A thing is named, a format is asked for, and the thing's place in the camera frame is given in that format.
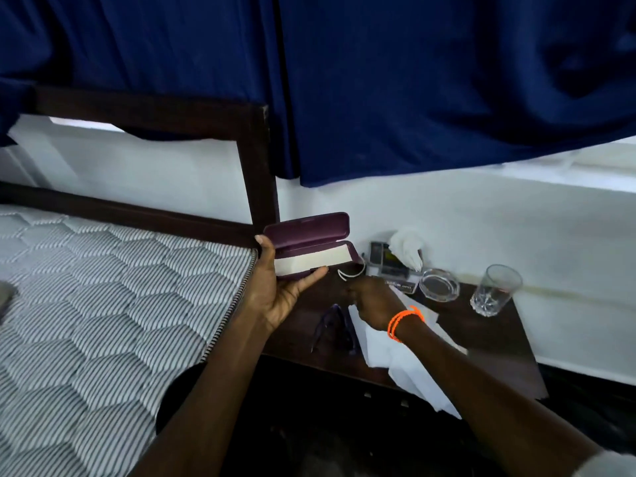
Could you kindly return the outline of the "person's right hand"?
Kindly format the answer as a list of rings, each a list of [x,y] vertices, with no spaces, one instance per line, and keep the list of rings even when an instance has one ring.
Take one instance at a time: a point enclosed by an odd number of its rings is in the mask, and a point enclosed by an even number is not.
[[[379,277],[369,279],[369,299],[364,308],[357,308],[360,318],[373,329],[387,332],[394,317],[407,310],[392,288]]]

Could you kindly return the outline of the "person's left hand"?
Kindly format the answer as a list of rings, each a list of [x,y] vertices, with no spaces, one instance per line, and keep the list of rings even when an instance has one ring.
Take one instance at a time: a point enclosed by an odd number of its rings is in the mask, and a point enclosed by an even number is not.
[[[276,275],[258,274],[254,266],[238,315],[271,335],[290,314],[300,294],[327,274],[328,268],[323,266],[299,280],[278,281]]]

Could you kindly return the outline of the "maroon glasses case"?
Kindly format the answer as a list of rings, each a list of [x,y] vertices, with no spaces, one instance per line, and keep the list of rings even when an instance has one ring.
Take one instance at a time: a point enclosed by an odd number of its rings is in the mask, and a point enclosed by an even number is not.
[[[360,256],[348,240],[350,217],[346,212],[308,216],[271,224],[265,227],[263,234],[275,246],[275,259],[298,256],[339,245],[347,245],[352,258]],[[313,270],[277,278],[278,280],[298,280],[309,275]]]

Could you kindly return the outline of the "person's left forearm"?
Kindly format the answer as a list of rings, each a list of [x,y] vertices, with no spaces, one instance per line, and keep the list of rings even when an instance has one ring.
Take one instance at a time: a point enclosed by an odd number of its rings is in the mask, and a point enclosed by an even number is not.
[[[242,311],[224,330],[193,389],[129,477],[219,477],[266,341],[263,312]]]

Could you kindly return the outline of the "person's right forearm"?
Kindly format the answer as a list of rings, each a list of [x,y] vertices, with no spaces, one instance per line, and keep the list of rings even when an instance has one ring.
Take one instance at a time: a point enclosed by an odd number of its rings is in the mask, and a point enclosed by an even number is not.
[[[475,366],[414,311],[389,325],[510,477],[571,477],[602,451],[563,418]]]

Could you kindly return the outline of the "white curved band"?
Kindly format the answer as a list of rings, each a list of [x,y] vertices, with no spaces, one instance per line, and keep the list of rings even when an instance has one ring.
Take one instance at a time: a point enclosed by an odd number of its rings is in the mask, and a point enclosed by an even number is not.
[[[343,281],[349,281],[361,276],[367,272],[366,260],[363,256],[359,256],[354,261],[336,265],[338,277]]]

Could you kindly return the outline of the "black tissue holder box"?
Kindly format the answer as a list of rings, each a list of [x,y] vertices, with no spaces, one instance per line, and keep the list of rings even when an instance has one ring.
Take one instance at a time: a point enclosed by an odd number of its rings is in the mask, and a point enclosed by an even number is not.
[[[422,271],[404,265],[386,242],[371,241],[366,255],[367,274],[379,277],[392,288],[408,296],[416,293]]]

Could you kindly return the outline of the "dark eyeglasses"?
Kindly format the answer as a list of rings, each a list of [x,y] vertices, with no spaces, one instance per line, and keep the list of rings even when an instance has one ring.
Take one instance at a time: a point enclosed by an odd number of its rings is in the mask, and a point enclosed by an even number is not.
[[[318,353],[321,349],[361,355],[352,319],[339,304],[330,306],[314,328],[310,353]]]

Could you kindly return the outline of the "white cleaning cloth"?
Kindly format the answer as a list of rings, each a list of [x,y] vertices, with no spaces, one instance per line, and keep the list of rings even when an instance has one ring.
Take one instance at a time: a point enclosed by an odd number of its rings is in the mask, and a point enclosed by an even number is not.
[[[339,245],[298,256],[286,256],[275,259],[274,268],[277,277],[287,277],[311,271],[323,266],[336,266],[353,262],[347,245]]]

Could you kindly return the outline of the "white crumpled tissue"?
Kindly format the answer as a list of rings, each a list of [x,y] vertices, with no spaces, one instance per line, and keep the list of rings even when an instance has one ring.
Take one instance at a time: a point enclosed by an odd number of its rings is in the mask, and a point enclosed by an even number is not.
[[[389,250],[401,264],[413,272],[421,272],[424,267],[422,248],[424,240],[420,233],[412,229],[401,229],[389,238]]]

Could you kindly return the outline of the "white paper sheets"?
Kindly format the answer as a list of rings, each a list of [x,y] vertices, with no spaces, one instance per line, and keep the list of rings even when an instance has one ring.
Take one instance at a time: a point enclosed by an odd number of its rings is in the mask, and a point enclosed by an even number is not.
[[[402,390],[427,401],[435,411],[445,411],[462,420],[457,408],[404,344],[391,339],[386,330],[373,329],[364,322],[355,305],[348,307],[362,356],[370,368],[385,368]]]

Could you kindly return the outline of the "clear glass ashtray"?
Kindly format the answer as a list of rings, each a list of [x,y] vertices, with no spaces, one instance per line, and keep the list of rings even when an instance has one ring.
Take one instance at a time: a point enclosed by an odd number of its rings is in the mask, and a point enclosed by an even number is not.
[[[460,282],[450,272],[430,268],[422,273],[418,282],[421,293],[438,303],[455,301],[460,294]]]

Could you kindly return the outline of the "clear drinking glass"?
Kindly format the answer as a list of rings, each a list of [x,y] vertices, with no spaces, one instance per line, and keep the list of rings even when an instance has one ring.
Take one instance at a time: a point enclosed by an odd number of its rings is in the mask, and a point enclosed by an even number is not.
[[[521,274],[504,264],[491,264],[470,299],[470,305],[483,317],[498,315],[523,285]]]

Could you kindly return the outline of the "dark wooden bedside table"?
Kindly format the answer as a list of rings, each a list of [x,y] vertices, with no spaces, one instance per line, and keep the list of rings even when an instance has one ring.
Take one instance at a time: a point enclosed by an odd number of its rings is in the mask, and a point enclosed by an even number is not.
[[[530,399],[544,399],[548,392],[513,301],[495,317],[482,317],[473,311],[471,296],[476,286],[460,284],[457,299],[440,303],[417,289],[413,298],[438,314],[438,324],[468,358],[493,377]],[[325,371],[367,384],[398,389],[387,369],[370,368],[361,355],[351,355],[322,338],[311,351],[314,330],[332,304],[346,311],[346,282],[338,268],[306,290],[288,318],[267,341],[263,355]]]

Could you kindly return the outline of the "striped hexagon quilted mattress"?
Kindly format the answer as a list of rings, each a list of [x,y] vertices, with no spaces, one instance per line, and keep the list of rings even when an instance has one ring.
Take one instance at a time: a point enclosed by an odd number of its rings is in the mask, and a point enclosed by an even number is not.
[[[0,477],[125,477],[255,249],[0,204]]]

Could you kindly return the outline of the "dark blue curtain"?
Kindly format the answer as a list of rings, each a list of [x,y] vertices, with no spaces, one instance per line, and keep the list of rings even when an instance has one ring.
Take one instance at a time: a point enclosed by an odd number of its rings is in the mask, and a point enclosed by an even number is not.
[[[636,135],[636,0],[279,0],[305,187]]]
[[[0,148],[35,84],[269,108],[276,176],[299,176],[279,0],[0,0]]]

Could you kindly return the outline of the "white shirt sleeve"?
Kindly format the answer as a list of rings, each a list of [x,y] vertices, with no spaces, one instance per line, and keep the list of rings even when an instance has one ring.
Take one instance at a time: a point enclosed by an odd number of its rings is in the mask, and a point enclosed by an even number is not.
[[[636,477],[636,456],[604,450],[590,457],[571,477]]]

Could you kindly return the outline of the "dark wooden bed frame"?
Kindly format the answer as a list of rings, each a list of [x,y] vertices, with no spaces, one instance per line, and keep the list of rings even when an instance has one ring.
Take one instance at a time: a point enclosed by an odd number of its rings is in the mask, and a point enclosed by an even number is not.
[[[36,85],[31,92],[28,114],[82,117],[128,128],[236,142],[252,223],[190,216],[4,182],[0,182],[0,203],[244,248],[256,248],[254,236],[279,222],[276,182],[270,171],[266,105],[43,85]]]

